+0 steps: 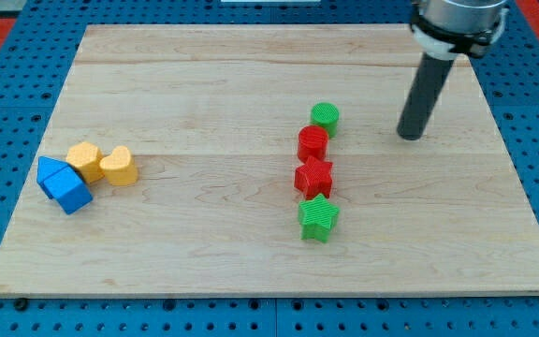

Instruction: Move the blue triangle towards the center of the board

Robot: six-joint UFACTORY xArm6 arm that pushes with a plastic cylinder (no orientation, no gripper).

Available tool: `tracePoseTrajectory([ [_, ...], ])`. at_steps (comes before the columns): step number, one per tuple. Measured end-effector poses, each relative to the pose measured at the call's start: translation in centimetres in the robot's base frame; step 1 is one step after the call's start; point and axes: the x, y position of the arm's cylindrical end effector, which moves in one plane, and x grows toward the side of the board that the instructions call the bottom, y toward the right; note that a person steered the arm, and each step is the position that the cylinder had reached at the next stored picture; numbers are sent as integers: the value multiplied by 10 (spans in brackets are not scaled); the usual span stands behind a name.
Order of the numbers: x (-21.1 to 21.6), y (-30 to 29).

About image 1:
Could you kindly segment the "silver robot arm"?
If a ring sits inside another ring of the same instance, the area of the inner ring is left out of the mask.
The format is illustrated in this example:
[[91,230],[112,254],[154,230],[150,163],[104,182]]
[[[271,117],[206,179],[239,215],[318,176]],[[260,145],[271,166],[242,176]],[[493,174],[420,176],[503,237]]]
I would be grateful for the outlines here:
[[441,61],[482,58],[504,33],[506,0],[418,0],[409,22],[424,53]]

